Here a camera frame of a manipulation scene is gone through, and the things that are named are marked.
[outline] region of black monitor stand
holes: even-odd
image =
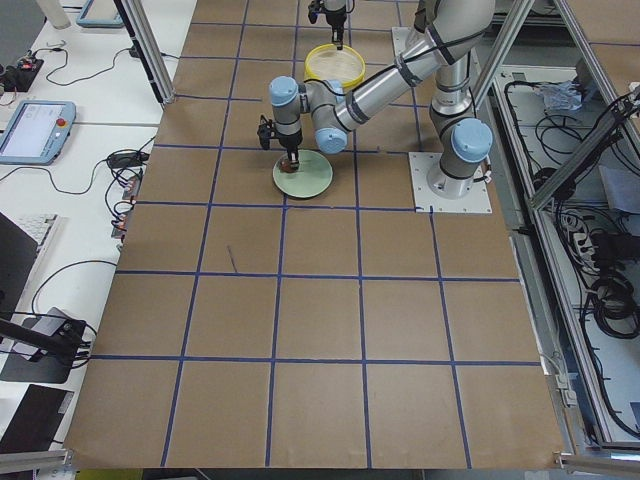
[[[53,335],[30,330],[36,318],[27,318],[23,326],[0,320],[0,336],[26,343],[40,349],[30,360],[10,354],[0,372],[0,380],[7,382],[65,383],[82,343],[86,322],[67,318]]]

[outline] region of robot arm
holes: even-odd
[[[331,42],[342,50],[344,24],[347,21],[347,0],[312,0],[309,4],[309,21],[315,24],[318,15],[324,14],[331,25]]]
[[[422,25],[424,33],[418,31],[419,35],[412,36],[393,64],[346,95],[329,82],[298,84],[291,77],[276,78],[270,85],[275,117],[271,138],[277,138],[287,150],[291,170],[297,168],[302,113],[311,113],[318,148],[327,154],[338,153],[346,147],[349,132],[438,72],[431,118],[445,148],[440,166],[452,181],[467,181],[477,163],[486,157],[492,135],[488,127],[477,125],[480,122],[475,119],[468,119],[463,129],[457,128],[461,120],[472,116],[465,63],[489,26],[494,8],[495,0],[420,1],[416,28]]]

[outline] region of white metal base plate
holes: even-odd
[[[411,181],[413,183],[413,200],[416,212],[430,213],[475,213],[490,214],[491,202],[484,182],[474,183],[471,191],[458,200],[449,200],[436,195],[427,185],[427,172],[440,160],[440,153],[410,152]],[[475,178],[482,178],[480,167]]]
[[[411,29],[409,27],[392,27],[391,38],[393,38],[393,53],[398,55],[404,51],[404,45]]]

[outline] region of round plate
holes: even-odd
[[[285,194],[295,198],[311,198],[324,192],[333,178],[329,160],[318,152],[300,150],[297,172],[280,171],[280,160],[273,167],[273,181]]]

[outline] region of electronics cabinet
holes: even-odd
[[[640,203],[639,123],[626,120],[596,142],[603,123],[615,117],[608,106],[628,89],[598,61],[566,2],[556,4],[588,67],[581,76],[593,79],[587,99],[573,111],[545,107],[545,84],[576,78],[567,68],[504,66],[494,91],[531,223],[523,233],[537,239],[539,264],[552,287],[547,320],[553,348],[545,353],[557,373],[565,418],[576,408],[581,413],[572,442],[584,451],[637,454],[640,209],[632,203]],[[593,148],[585,150],[587,144]]]

